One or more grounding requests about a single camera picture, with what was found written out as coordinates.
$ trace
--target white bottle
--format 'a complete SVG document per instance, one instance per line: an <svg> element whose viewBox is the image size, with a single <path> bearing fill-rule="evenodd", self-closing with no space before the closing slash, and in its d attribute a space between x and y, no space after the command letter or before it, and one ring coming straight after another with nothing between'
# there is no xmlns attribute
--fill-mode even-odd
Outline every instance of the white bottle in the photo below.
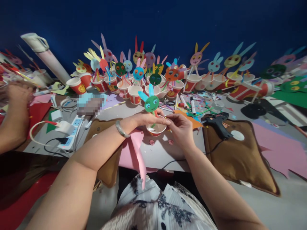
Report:
<svg viewBox="0 0 307 230"><path fill-rule="evenodd" d="M50 51L46 39L38 36L36 33L28 33L21 35L20 37L31 47L45 65L48 66L54 75L56 75L56 77L66 85L66 82L71 79L71 77Z"/></svg>

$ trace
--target orange paper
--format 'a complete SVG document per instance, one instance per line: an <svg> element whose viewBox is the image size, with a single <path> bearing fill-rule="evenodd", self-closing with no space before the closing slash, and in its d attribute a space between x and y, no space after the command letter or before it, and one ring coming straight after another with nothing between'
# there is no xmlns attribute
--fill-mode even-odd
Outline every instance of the orange paper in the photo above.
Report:
<svg viewBox="0 0 307 230"><path fill-rule="evenodd" d="M192 117L188 117L186 115L186 113L182 112L181 110L174 110L174 113L179 113L179 114L182 114L184 115L186 118L188 118L191 122L192 122L192 125L193 125L193 129L195 128L198 128L198 127L202 127L202 124L198 121L196 121L194 118Z"/></svg>

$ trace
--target woman's right hand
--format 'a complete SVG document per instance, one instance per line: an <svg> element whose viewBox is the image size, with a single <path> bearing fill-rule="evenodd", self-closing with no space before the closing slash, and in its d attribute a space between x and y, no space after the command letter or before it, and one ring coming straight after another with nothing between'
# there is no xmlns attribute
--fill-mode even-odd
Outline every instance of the woman's right hand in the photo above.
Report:
<svg viewBox="0 0 307 230"><path fill-rule="evenodd" d="M177 113L167 115L166 118L171 121L169 127L177 144L183 150L190 150L194 147L192 122L182 114Z"/></svg>

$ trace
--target red chair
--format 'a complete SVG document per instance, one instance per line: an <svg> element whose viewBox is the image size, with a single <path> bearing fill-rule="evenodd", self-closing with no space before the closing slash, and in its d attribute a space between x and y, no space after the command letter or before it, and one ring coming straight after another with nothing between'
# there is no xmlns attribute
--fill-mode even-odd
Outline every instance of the red chair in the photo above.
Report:
<svg viewBox="0 0 307 230"><path fill-rule="evenodd" d="M42 176L9 208L0 211L0 229L16 230L34 203L48 192L59 172L49 172Z"/></svg>

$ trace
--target woman's left hand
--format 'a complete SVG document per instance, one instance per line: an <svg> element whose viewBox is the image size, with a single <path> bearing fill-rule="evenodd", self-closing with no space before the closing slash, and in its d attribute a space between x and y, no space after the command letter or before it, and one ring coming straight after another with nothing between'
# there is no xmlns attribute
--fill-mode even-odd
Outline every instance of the woman's left hand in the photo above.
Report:
<svg viewBox="0 0 307 230"><path fill-rule="evenodd" d="M157 109L157 113L158 115L165 117L163 111L159 108ZM131 118L133 118L136 121L137 126L144 126L149 124L170 125L169 120L161 117L157 118L152 113L148 113L145 110L132 115Z"/></svg>

